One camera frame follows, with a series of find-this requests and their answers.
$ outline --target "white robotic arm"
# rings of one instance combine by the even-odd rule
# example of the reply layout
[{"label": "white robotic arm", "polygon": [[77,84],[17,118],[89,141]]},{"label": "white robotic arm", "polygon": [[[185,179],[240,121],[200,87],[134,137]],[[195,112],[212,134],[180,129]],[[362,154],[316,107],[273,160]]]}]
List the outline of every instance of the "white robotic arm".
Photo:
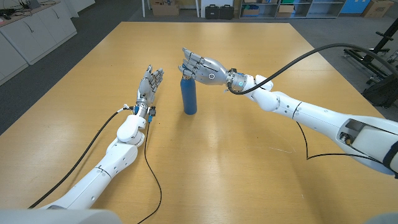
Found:
[{"label": "white robotic arm", "polygon": [[[186,77],[207,85],[229,85],[234,91],[248,90],[266,78],[227,70],[216,60],[183,49],[186,60],[179,70]],[[369,116],[356,116],[311,105],[282,92],[271,92],[272,82],[244,94],[264,111],[275,112],[322,133],[358,162],[384,174],[398,173],[398,123]]]},{"label": "white robotic arm", "polygon": [[120,126],[116,139],[108,146],[103,159],[62,198],[41,209],[90,208],[112,178],[136,160],[137,148],[145,139],[140,129],[146,126],[147,114],[149,114],[149,122],[152,116],[155,116],[155,108],[149,106],[154,101],[155,92],[163,80],[163,74],[162,69],[152,74],[152,66],[149,65],[137,91],[136,106],[130,108],[124,105],[124,108],[118,111],[133,110],[134,114],[129,115]]}]

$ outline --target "robotic wrist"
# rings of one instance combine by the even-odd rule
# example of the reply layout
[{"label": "robotic wrist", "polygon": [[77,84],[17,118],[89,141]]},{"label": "robotic wrist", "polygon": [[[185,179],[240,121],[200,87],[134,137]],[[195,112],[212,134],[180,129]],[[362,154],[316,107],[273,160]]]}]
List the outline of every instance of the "robotic wrist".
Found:
[{"label": "robotic wrist", "polygon": [[248,82],[248,77],[243,73],[238,73],[235,68],[231,68],[228,72],[226,82],[234,91],[242,91]]}]

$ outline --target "blue bottle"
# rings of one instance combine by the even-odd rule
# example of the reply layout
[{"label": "blue bottle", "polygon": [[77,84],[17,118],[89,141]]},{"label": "blue bottle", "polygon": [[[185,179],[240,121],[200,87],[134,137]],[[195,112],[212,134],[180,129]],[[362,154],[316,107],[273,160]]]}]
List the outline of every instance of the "blue bottle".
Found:
[{"label": "blue bottle", "polygon": [[197,88],[193,78],[183,76],[181,78],[181,94],[184,104],[184,112],[193,115],[197,112]]}]

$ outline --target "gray carpet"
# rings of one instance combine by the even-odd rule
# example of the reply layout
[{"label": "gray carpet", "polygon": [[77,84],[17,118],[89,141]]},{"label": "gray carpet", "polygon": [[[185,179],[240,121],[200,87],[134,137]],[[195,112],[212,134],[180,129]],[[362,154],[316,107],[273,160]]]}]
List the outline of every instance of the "gray carpet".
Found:
[{"label": "gray carpet", "polygon": [[[196,10],[184,9],[178,17],[154,17],[147,10],[142,17],[140,0],[96,0],[88,9],[80,12],[72,21],[78,34],[55,49],[42,60],[0,86],[0,134],[22,116],[38,99],[54,86],[88,52],[108,35],[121,21],[164,22],[289,22],[314,47],[335,42],[347,42],[363,47],[374,47],[381,39],[375,31],[384,32],[398,17],[398,4],[385,18],[363,19],[339,17],[337,19],[286,19],[259,20],[233,19],[232,21],[208,21],[196,17]],[[398,40],[387,45],[398,49]],[[371,74],[354,62],[342,57],[342,49],[321,53],[358,91],[362,92]],[[388,119],[398,121],[398,108],[378,108]]]}]

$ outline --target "black case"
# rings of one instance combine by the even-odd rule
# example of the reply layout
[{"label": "black case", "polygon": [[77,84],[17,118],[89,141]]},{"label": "black case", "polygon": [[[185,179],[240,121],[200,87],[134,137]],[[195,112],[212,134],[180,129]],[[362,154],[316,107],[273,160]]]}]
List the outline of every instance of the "black case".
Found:
[{"label": "black case", "polygon": [[232,19],[234,17],[234,7],[225,5],[220,7],[220,19]]},{"label": "black case", "polygon": [[219,14],[220,14],[220,8],[215,4],[206,6],[205,8],[206,19],[218,19]]}]

